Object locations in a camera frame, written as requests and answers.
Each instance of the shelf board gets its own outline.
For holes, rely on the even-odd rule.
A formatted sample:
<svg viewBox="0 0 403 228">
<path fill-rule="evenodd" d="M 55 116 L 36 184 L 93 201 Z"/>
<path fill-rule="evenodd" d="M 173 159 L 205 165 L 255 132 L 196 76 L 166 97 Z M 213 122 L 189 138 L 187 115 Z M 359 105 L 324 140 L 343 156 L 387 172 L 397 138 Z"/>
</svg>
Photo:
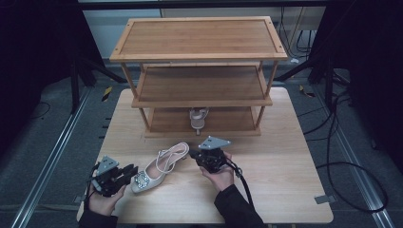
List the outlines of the shelf board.
<svg viewBox="0 0 403 228">
<path fill-rule="evenodd" d="M 132 107 L 268 106 L 256 63 L 144 65 Z"/>
<path fill-rule="evenodd" d="M 265 17 L 131 18 L 112 62 L 286 60 Z"/>
<path fill-rule="evenodd" d="M 260 128 L 255 127 L 256 108 L 243 107 L 211 107 L 205 119 L 200 136 L 191 127 L 189 108 L 150 108 L 148 120 L 150 130 L 146 130 L 147 138 L 161 137 L 206 137 L 214 136 L 259 136 Z"/>
</svg>

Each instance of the metal bracket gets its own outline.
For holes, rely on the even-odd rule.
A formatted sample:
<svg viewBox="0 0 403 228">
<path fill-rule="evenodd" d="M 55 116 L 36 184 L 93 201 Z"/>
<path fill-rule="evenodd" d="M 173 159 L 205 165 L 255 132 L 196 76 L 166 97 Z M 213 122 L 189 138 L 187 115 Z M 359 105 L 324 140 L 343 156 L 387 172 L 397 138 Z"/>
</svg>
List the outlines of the metal bracket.
<svg viewBox="0 0 403 228">
<path fill-rule="evenodd" d="M 227 140 L 222 140 L 219 138 L 208 136 L 207 139 L 199 145 L 199 149 L 212 150 L 223 146 L 227 146 L 229 144 L 231 144 L 231 142 Z"/>
<path fill-rule="evenodd" d="M 113 169 L 114 167 L 117 167 L 118 165 L 119 163 L 117 161 L 114 161 L 113 159 L 105 155 L 98 167 L 97 176 L 104 174 L 105 172 Z"/>
<path fill-rule="evenodd" d="M 324 196 L 320 196 L 320 197 L 315 197 L 315 201 L 317 202 L 317 204 L 322 204 L 324 202 L 332 203 L 332 202 L 336 202 L 336 198 L 335 198 L 335 196 L 324 195 Z"/>
</svg>

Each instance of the human hand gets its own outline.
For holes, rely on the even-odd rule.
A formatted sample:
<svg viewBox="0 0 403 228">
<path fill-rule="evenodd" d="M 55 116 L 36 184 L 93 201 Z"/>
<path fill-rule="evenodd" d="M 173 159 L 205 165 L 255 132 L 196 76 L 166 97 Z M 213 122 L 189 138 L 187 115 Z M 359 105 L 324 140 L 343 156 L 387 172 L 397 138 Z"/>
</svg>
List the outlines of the human hand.
<svg viewBox="0 0 403 228">
<path fill-rule="evenodd" d="M 227 159 L 231 160 L 231 154 L 224 152 L 224 155 Z M 234 170 L 229 166 L 214 174 L 209 173 L 204 167 L 200 167 L 200 170 L 202 175 L 207 177 L 219 192 L 234 184 Z"/>
<path fill-rule="evenodd" d="M 89 187 L 89 192 L 91 192 L 88 204 L 89 210 L 103 216 L 111 216 L 113 210 L 115 210 L 116 202 L 124 196 L 125 188 L 126 185 L 123 185 L 115 195 L 106 198 L 95 192 L 94 186 L 91 184 Z"/>
</svg>

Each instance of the black sleeve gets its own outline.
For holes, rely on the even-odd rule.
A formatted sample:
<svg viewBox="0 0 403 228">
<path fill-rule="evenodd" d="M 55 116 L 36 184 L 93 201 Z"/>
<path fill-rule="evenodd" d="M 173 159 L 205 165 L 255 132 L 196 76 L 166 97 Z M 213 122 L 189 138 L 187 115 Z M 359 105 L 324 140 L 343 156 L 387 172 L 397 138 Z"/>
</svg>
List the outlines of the black sleeve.
<svg viewBox="0 0 403 228">
<path fill-rule="evenodd" d="M 89 210 L 85 210 L 80 217 L 78 224 L 80 228 L 115 228 L 118 223 L 118 218 L 114 216 L 103 216 Z"/>
<path fill-rule="evenodd" d="M 219 192 L 214 201 L 227 227 L 265 227 L 255 209 L 243 198 L 234 184 Z"/>
</svg>

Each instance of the aluminum rail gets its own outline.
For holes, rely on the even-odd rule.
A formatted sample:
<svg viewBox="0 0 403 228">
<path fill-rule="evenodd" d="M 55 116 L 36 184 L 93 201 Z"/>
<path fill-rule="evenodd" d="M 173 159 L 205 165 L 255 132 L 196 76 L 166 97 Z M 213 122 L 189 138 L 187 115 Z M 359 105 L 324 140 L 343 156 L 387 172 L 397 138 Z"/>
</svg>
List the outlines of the aluminum rail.
<svg viewBox="0 0 403 228">
<path fill-rule="evenodd" d="M 48 181 L 50 180 L 51 175 L 53 174 L 54 169 L 63 154 L 63 151 L 67 145 L 67 142 L 71 136 L 71 133 L 80 118 L 80 115 L 86 105 L 86 101 L 91 91 L 90 87 L 86 87 L 84 93 L 81 98 L 81 104 L 78 106 L 78 109 L 75 113 L 72 113 L 67 120 L 65 128 L 63 129 L 57 143 L 53 147 L 47 162 L 45 163 L 36 183 L 33 185 L 32 189 L 29 192 L 26 200 L 23 205 L 17 212 L 14 221 L 11 225 L 14 227 L 26 227 L 30 217 L 32 216 L 36 206 L 38 205 L 39 199 L 42 197 L 42 194 L 47 187 Z"/>
<path fill-rule="evenodd" d="M 316 94 L 319 94 L 318 99 L 322 106 L 326 106 L 324 103 L 322 97 L 323 94 L 322 92 L 316 87 L 313 86 L 313 89 Z M 327 108 L 324 108 L 324 112 L 326 115 L 329 115 L 329 110 Z M 353 148 L 350 146 L 346 135 L 344 134 L 343 130 L 341 129 L 341 126 L 337 128 L 336 131 L 336 139 L 338 142 L 338 145 L 341 147 L 340 150 L 343 153 L 344 158 L 346 159 L 346 162 L 351 162 L 357 165 L 361 165 L 359 158 L 356 156 Z M 375 187 L 371 181 L 371 178 L 362 170 L 358 170 L 356 168 L 351 169 L 352 175 L 355 179 L 355 182 L 358 186 L 358 188 L 361 191 L 361 194 L 363 198 L 365 199 L 368 207 L 371 210 L 380 208 L 382 206 L 382 199 L 380 196 L 377 194 Z M 388 214 L 388 211 L 384 209 L 381 212 L 378 213 L 372 213 L 374 221 L 379 228 L 394 228 L 393 221 L 391 217 Z"/>
<path fill-rule="evenodd" d="M 80 10 L 147 10 L 196 8 L 327 7 L 350 4 L 352 0 L 204 0 L 60 3 L 57 7 Z"/>
</svg>

